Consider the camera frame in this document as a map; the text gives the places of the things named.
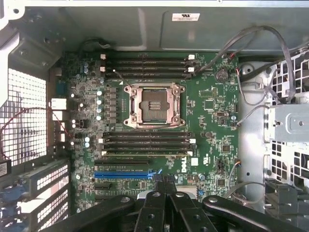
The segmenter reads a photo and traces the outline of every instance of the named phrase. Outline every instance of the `white component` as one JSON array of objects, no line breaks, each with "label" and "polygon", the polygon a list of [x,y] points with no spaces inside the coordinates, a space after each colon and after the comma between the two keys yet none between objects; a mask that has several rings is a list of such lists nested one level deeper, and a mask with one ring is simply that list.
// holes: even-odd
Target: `white component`
[{"label": "white component", "polygon": [[173,14],[172,21],[174,22],[194,22],[198,21],[200,14],[191,14],[191,13],[180,13]]},{"label": "white component", "polygon": [[51,108],[53,110],[66,110],[67,109],[67,99],[66,98],[52,98]]},{"label": "white component", "polygon": [[198,158],[197,157],[191,158],[191,166],[198,166]]},{"label": "white component", "polygon": [[188,72],[193,73],[194,72],[194,67],[189,67]]},{"label": "white component", "polygon": [[195,59],[195,55],[191,54],[191,55],[188,55],[188,60],[193,60]]}]

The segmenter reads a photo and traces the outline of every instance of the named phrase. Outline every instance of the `capacitor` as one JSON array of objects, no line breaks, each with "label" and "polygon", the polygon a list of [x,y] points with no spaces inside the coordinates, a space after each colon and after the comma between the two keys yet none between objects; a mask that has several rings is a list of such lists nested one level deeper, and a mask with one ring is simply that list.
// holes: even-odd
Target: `capacitor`
[{"label": "capacitor", "polygon": [[89,69],[88,68],[84,68],[84,73],[88,74],[89,73]]},{"label": "capacitor", "polygon": [[205,180],[205,176],[204,176],[204,174],[202,174],[202,173],[200,173],[200,174],[198,174],[198,177],[199,177],[199,179],[200,180]]}]

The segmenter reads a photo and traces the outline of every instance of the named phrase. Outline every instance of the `ram slot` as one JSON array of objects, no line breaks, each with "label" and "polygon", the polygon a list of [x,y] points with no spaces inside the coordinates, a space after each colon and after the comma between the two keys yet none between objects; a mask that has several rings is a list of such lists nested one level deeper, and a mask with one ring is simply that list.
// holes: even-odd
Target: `ram slot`
[{"label": "ram slot", "polygon": [[185,66],[188,64],[188,61],[179,58],[130,58],[130,59],[108,59],[106,61],[107,66],[114,65],[177,65]]},{"label": "ram slot", "polygon": [[97,159],[95,166],[136,166],[149,165],[149,159]]},{"label": "ram slot", "polygon": [[111,136],[117,136],[117,137],[126,137],[126,136],[131,136],[131,137],[176,137],[176,138],[194,138],[194,134],[191,132],[180,132],[180,131],[170,131],[170,132],[165,132],[165,131],[111,131],[111,132],[105,132],[103,133],[103,138],[104,137],[111,137]]}]

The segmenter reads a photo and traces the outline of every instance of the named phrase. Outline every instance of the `white label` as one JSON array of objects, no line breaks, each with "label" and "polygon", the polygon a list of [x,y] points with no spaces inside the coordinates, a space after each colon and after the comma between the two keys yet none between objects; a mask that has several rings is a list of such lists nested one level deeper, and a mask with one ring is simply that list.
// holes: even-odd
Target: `white label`
[{"label": "white label", "polygon": [[0,164],[0,176],[6,175],[8,173],[7,163]]},{"label": "white label", "polygon": [[190,13],[180,13],[180,14],[173,14],[172,21],[198,21],[200,14],[190,14]]}]

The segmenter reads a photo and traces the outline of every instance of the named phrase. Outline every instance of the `ventilation grille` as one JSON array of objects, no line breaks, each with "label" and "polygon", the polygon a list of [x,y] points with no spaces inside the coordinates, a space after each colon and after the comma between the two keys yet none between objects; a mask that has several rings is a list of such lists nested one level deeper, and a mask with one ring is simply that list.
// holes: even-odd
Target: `ventilation grille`
[{"label": "ventilation grille", "polygon": [[62,176],[64,173],[68,172],[68,165],[64,165],[63,167],[57,169],[56,171],[46,175],[45,177],[41,178],[37,181],[37,190],[40,190],[41,188],[45,187],[55,179]]},{"label": "ventilation grille", "polygon": [[43,230],[51,225],[53,225],[55,222],[58,221],[58,219],[68,210],[68,203],[65,202],[65,204],[38,230]]},{"label": "ventilation grille", "polygon": [[[309,52],[300,54],[292,58],[294,67],[294,75],[296,80],[296,93],[305,93],[309,91]],[[289,92],[288,68],[286,62],[283,61],[277,65],[276,76],[272,83],[273,90],[278,97],[287,97]]]},{"label": "ventilation grille", "polygon": [[[7,102],[0,108],[0,126],[25,108],[46,108],[46,81],[9,69]],[[14,118],[2,133],[3,153],[12,165],[46,155],[46,110],[31,109]]]},{"label": "ventilation grille", "polygon": [[58,196],[53,202],[46,206],[38,213],[38,223],[43,220],[53,209],[55,209],[61,202],[68,197],[68,190],[65,190],[60,196]]}]

